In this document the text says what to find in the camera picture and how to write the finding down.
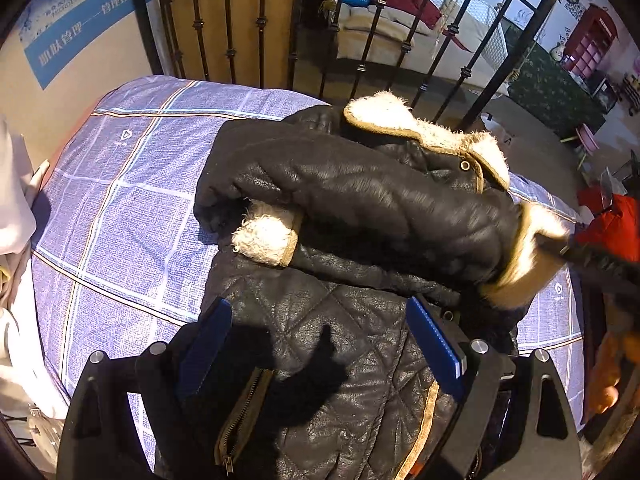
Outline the white hanging swing sofa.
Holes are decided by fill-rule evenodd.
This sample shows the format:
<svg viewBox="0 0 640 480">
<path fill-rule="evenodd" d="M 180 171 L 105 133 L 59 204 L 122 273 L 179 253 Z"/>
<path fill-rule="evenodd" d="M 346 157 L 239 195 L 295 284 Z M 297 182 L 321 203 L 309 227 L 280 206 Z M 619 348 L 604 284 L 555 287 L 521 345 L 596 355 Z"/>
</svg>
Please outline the white hanging swing sofa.
<svg viewBox="0 0 640 480">
<path fill-rule="evenodd" d="M 343 0 L 338 16 L 338 58 L 400 66 L 425 74 L 444 43 L 446 28 L 457 17 L 464 0 Z M 486 87 L 508 57 L 506 37 L 496 9 L 484 0 L 470 0 L 434 75 L 455 81 L 472 61 L 465 83 Z"/>
</svg>

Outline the red puffy garment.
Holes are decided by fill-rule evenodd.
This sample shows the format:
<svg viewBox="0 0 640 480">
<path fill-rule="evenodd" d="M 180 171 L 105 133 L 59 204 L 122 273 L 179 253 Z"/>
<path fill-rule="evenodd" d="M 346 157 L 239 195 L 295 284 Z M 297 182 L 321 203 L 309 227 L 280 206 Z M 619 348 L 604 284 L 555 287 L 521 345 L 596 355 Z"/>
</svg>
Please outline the red puffy garment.
<svg viewBox="0 0 640 480">
<path fill-rule="evenodd" d="M 578 204 L 593 213 L 593 220 L 575 237 L 579 243 L 597 246 L 626 261 L 639 262 L 639 201 L 628 195 L 613 194 L 605 208 L 599 185 L 577 194 Z"/>
</svg>

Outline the green patterned cabinet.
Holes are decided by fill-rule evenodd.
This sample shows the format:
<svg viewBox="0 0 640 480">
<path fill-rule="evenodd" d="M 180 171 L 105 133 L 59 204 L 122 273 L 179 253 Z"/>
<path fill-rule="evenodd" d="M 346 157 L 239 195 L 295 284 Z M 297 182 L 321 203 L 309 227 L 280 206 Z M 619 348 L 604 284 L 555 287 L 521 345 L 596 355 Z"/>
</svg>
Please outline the green patterned cabinet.
<svg viewBox="0 0 640 480">
<path fill-rule="evenodd" d="M 596 102 L 536 42 L 511 74 L 508 90 L 512 101 L 557 136 L 568 136 L 582 124 L 596 133 L 605 123 Z"/>
</svg>

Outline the blue plaid bed sheet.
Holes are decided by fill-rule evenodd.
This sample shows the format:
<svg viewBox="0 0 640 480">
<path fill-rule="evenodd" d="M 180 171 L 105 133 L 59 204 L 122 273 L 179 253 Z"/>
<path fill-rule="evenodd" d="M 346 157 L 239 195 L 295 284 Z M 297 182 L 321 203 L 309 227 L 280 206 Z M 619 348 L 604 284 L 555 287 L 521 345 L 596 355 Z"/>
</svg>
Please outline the blue plaid bed sheet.
<svg viewBox="0 0 640 480">
<path fill-rule="evenodd" d="M 132 356 L 194 320 L 217 246 L 194 218 L 228 120 L 277 120 L 310 96 L 165 76 L 108 94 L 38 195 L 32 272 L 44 356 L 73 393 L 94 350 Z"/>
</svg>

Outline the pink small stool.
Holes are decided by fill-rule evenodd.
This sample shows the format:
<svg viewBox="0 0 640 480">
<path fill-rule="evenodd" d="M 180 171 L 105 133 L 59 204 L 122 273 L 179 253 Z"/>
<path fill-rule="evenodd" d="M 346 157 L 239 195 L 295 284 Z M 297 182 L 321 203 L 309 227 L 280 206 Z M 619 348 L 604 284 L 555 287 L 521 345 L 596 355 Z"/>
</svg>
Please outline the pink small stool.
<svg viewBox="0 0 640 480">
<path fill-rule="evenodd" d="M 594 133 L 586 124 L 576 127 L 574 134 L 562 138 L 560 142 L 562 144 L 575 144 L 576 153 L 578 154 L 577 170 L 581 170 L 585 165 L 585 161 L 596 154 L 599 149 Z"/>
</svg>

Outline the black quilted shearling jacket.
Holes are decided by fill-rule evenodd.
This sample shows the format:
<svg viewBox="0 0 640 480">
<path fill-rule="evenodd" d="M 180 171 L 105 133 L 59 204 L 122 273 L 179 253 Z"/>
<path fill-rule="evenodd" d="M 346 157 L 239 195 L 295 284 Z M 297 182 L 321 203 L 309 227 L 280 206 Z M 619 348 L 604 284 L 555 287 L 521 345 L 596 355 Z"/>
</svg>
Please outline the black quilted shearling jacket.
<svg viewBox="0 0 640 480">
<path fill-rule="evenodd" d="M 216 236 L 201 303 L 231 326 L 183 398 L 167 479 L 397 479 L 456 404 L 406 321 L 420 296 L 472 338 L 516 350 L 518 322 L 560 264 L 551 210 L 516 202 L 487 132 L 416 118 L 380 92 L 343 108 L 218 130 L 194 217 Z"/>
</svg>

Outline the black iron bed footboard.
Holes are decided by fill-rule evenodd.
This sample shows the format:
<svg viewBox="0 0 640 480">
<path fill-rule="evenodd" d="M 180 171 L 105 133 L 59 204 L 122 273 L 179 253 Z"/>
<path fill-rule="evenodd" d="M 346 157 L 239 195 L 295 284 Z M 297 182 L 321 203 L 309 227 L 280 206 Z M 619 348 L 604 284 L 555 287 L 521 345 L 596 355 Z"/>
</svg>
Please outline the black iron bed footboard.
<svg viewBox="0 0 640 480">
<path fill-rule="evenodd" d="M 134 0 L 145 53 L 157 74 L 292 88 L 298 60 L 314 59 L 314 93 L 333 75 L 344 97 L 416 78 L 412 105 L 447 81 L 441 122 L 461 90 L 476 97 L 458 120 L 469 129 L 508 81 L 556 0 Z"/>
</svg>

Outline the red phone booth cabinet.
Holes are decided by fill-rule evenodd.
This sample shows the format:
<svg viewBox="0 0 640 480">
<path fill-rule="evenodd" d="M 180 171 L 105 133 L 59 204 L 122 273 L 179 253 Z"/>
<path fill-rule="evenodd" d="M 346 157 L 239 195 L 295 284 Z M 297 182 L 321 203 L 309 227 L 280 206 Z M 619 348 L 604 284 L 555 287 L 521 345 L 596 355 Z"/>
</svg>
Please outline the red phone booth cabinet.
<svg viewBox="0 0 640 480">
<path fill-rule="evenodd" d="M 617 39 L 617 27 L 610 14 L 590 4 L 567 39 L 563 67 L 587 80 L 597 70 Z"/>
</svg>

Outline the blue and white wall poster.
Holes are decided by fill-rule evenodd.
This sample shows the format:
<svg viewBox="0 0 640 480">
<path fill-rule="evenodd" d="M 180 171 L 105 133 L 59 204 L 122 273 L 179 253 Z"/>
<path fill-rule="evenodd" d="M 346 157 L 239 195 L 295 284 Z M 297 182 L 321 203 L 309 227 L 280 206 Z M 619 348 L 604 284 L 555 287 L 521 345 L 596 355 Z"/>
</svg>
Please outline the blue and white wall poster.
<svg viewBox="0 0 640 480">
<path fill-rule="evenodd" d="M 135 8 L 134 0 L 32 0 L 17 31 L 40 87 Z"/>
</svg>

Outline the pile of white clothes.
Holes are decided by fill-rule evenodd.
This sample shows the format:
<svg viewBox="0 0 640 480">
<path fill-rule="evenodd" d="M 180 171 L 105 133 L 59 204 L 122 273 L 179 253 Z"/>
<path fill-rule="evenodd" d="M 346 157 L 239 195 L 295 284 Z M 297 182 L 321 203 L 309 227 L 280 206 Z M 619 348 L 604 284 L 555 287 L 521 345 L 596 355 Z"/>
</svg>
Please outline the pile of white clothes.
<svg viewBox="0 0 640 480">
<path fill-rule="evenodd" d="M 49 164 L 32 168 L 24 138 L 1 122 L 1 377 L 20 386 L 44 416 L 64 419 L 68 400 L 48 371 L 32 279 L 32 205 Z"/>
</svg>

